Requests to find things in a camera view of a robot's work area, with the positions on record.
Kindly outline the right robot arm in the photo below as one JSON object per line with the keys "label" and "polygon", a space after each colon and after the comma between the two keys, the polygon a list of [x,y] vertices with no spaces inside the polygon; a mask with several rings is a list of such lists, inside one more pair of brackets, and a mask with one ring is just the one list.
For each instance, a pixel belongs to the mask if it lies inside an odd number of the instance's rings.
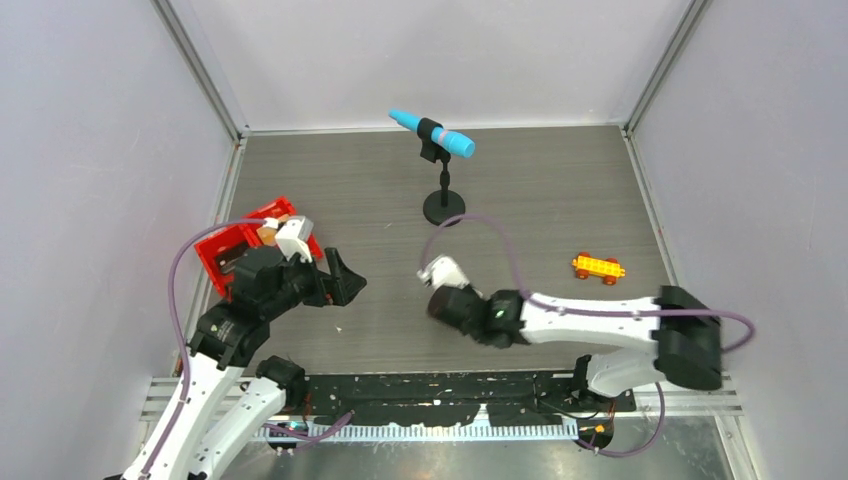
{"label": "right robot arm", "polygon": [[440,286],[428,315],[496,348],[577,342],[612,348],[580,357],[571,397],[584,410],[638,386],[667,381],[695,391],[723,385],[721,322],[680,287],[656,297],[580,300],[499,290],[485,298],[471,286]]}

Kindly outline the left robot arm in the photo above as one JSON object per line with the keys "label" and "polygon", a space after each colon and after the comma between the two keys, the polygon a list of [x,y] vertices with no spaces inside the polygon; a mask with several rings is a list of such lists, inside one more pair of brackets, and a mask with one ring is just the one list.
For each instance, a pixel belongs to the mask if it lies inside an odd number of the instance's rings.
{"label": "left robot arm", "polygon": [[263,424],[277,413],[298,412],[307,398],[302,367],[272,356],[220,420],[213,417],[256,351],[270,324],[298,306],[343,307],[367,284],[338,251],[329,269],[278,248],[248,250],[235,264],[229,297],[198,320],[187,343],[183,374],[160,421],[123,479],[218,479]]}

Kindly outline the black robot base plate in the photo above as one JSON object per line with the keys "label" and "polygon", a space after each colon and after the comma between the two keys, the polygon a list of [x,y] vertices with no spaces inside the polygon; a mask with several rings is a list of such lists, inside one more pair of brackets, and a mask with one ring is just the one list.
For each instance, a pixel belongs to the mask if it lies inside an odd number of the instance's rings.
{"label": "black robot base plate", "polygon": [[552,425],[561,413],[592,419],[636,410],[630,390],[614,400],[574,396],[569,371],[310,375],[284,414],[330,425],[466,426],[481,409],[495,426]]}

